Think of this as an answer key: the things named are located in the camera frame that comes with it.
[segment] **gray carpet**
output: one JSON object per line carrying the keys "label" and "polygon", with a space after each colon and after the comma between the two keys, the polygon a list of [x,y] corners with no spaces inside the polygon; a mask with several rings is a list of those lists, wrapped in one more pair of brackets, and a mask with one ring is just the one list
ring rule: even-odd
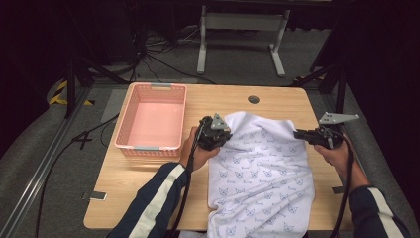
{"label": "gray carpet", "polygon": [[[276,75],[267,44],[274,35],[257,33],[244,38],[229,32],[209,35],[206,70],[204,75],[218,84],[282,86],[292,82],[296,76],[309,74],[309,67],[317,56],[329,32],[286,32],[280,47],[280,56],[286,71],[285,78]],[[145,59],[136,72],[136,81],[176,81],[181,83],[209,83],[196,77],[199,45],[191,42],[174,48],[168,53],[155,56],[185,73],[180,73],[155,59]],[[123,65],[109,67],[116,69]],[[129,79],[130,73],[121,75]],[[320,118],[330,110],[330,97],[322,96],[310,88],[317,82],[305,85],[315,114]],[[82,106],[64,137],[61,148],[83,131],[89,130],[115,115],[119,111],[127,86],[117,85],[108,78],[96,78],[87,99],[93,106]],[[51,89],[47,99],[56,90]],[[346,125],[359,158],[369,179],[382,191],[389,205],[405,222],[413,237],[420,237],[413,212],[392,176],[383,154],[378,147],[363,113],[348,88],[345,113],[358,114],[360,119]],[[51,105],[50,109],[28,127],[0,160],[0,224],[3,227],[30,181],[39,163],[49,149],[56,131],[63,122],[64,105]],[[83,226],[83,217],[88,201],[80,197],[91,191],[103,162],[106,146],[115,124],[101,127],[88,136],[92,139],[82,148],[82,143],[73,143],[59,157],[47,183],[40,225],[40,237],[104,237],[106,230],[89,230]],[[14,237],[34,237],[39,209],[40,194],[25,214]],[[311,231],[310,237],[328,237],[330,231]],[[344,232],[342,237],[351,237]]]}

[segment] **table hole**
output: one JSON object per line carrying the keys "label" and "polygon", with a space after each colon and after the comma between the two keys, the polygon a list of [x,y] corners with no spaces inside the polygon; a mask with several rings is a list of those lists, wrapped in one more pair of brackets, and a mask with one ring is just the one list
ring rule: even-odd
{"label": "table hole", "polygon": [[251,95],[251,96],[248,97],[248,101],[253,103],[253,104],[257,104],[257,103],[260,102],[260,99],[257,96]]}

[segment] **white t-shirt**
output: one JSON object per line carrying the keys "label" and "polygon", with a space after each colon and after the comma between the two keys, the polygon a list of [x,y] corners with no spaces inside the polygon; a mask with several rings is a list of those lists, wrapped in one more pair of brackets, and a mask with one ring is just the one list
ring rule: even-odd
{"label": "white t-shirt", "polygon": [[315,188],[305,143],[289,120],[225,117],[233,136],[209,160],[208,237],[299,237]]}

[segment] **striped sleeve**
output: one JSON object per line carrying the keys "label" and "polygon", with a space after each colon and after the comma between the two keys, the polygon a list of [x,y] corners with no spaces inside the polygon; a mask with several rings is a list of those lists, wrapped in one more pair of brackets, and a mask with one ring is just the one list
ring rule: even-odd
{"label": "striped sleeve", "polygon": [[186,170],[181,164],[161,166],[139,189],[123,218],[107,237],[163,237],[186,181]]}
{"label": "striped sleeve", "polygon": [[355,226],[354,237],[410,237],[404,223],[394,215],[375,187],[362,186],[349,195]]}

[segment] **pink plastic basket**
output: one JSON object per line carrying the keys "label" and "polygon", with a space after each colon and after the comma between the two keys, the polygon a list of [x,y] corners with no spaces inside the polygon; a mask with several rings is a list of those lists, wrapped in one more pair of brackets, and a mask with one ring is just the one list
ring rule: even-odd
{"label": "pink plastic basket", "polygon": [[186,85],[135,82],[127,97],[115,146],[125,156],[179,157]]}

